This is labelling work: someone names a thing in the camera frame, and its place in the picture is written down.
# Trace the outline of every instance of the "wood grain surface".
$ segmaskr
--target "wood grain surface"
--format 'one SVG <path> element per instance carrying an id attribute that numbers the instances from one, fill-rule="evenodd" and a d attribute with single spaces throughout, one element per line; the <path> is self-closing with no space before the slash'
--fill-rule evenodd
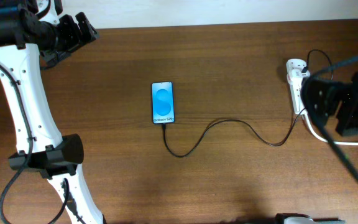
<path id="1" fill-rule="evenodd" d="M 176 123 L 167 138 L 178 154 L 217 118 L 243 119 L 279 142 L 294 118 L 286 61 L 306 59 L 310 49 L 334 62 L 357 55 L 358 20 L 100 33 L 42 80 L 59 130 L 83 140 L 85 179 L 108 223 L 219 223 L 282 212 L 358 223 L 358 185 L 302 121 L 282 147 L 263 144 L 243 125 L 222 124 L 190 157 L 177 159 L 151 121 L 150 95 L 151 83 L 173 82 Z M 322 55 L 311 56 L 312 70 L 326 65 Z M 358 64 L 339 69 L 335 79 L 349 81 L 355 71 Z M 7 158 L 15 145 L 0 84 L 0 193 L 14 174 Z M 358 148 L 343 150 L 358 168 Z M 13 223 L 46 223 L 60 206 L 46 180 L 25 172 L 5 214 Z M 58 221 L 69 222 L 66 212 Z"/>

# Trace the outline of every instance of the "wall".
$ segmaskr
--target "wall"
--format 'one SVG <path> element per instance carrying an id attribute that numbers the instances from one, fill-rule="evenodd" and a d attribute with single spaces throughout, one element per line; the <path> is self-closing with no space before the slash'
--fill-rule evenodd
<path id="1" fill-rule="evenodd" d="M 358 0 L 63 0 L 96 28 L 358 18 Z"/>

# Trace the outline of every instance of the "phone screen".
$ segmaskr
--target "phone screen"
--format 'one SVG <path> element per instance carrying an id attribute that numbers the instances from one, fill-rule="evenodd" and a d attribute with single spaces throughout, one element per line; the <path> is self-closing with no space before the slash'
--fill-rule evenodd
<path id="1" fill-rule="evenodd" d="M 175 122 L 172 82 L 152 84 L 153 123 Z"/>

